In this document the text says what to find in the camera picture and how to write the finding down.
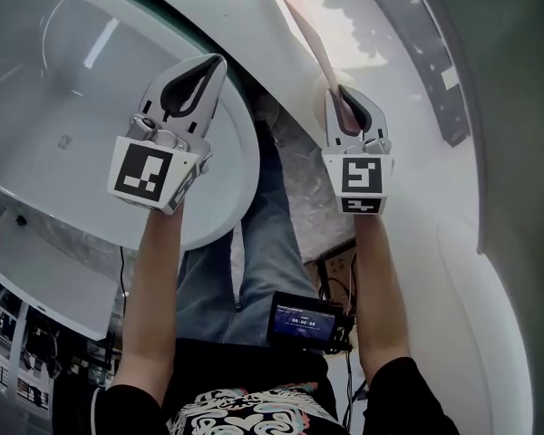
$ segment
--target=black shirt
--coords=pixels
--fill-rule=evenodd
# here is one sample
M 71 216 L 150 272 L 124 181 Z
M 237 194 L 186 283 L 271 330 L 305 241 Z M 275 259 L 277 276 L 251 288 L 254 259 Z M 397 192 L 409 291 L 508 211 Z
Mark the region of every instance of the black shirt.
M 85 402 L 81 432 L 347 433 L 319 354 L 193 340 L 178 340 L 176 349 L 162 408 L 145 391 L 117 385 Z M 411 358 L 379 370 L 364 416 L 365 434 L 458 433 Z

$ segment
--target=screw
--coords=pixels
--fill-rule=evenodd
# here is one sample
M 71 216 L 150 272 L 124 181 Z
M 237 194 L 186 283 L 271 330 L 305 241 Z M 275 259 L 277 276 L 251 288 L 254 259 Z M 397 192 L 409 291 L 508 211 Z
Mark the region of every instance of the screw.
M 150 129 L 155 129 L 155 123 L 150 120 L 149 118 L 143 118 L 141 119 L 141 121 L 143 122 L 143 124 L 145 124 L 148 128 Z

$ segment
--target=display screen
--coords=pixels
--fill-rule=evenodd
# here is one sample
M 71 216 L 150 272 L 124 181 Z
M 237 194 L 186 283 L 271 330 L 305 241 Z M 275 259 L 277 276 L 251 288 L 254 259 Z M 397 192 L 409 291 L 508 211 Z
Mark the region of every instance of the display screen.
M 328 341 L 331 338 L 335 320 L 336 317 L 333 314 L 279 304 L 274 314 L 274 332 Z

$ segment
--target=leg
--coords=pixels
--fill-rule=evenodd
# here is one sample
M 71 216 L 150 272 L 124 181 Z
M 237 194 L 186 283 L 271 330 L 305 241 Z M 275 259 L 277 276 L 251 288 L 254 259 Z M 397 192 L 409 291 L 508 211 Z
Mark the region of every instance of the leg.
M 178 338 L 223 342 L 236 313 L 229 250 L 232 232 L 187 252 L 178 278 Z
M 256 196 L 242 219 L 245 271 L 240 288 L 240 311 L 225 341 L 267 345 L 272 295 L 276 291 L 316 297 L 302 265 L 290 220 L 282 164 L 266 124 L 256 125 L 260 147 L 260 179 Z

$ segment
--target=electronic device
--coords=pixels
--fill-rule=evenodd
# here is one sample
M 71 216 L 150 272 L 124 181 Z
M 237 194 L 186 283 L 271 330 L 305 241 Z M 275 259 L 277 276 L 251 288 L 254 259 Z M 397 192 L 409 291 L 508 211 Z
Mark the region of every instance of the electronic device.
M 340 304 L 275 292 L 267 339 L 299 349 L 338 353 L 350 349 L 348 335 L 354 321 L 343 315 Z
M 133 205 L 173 214 L 196 177 L 208 171 L 204 139 L 226 80 L 219 54 L 178 63 L 147 88 L 126 137 L 112 154 L 107 191 Z

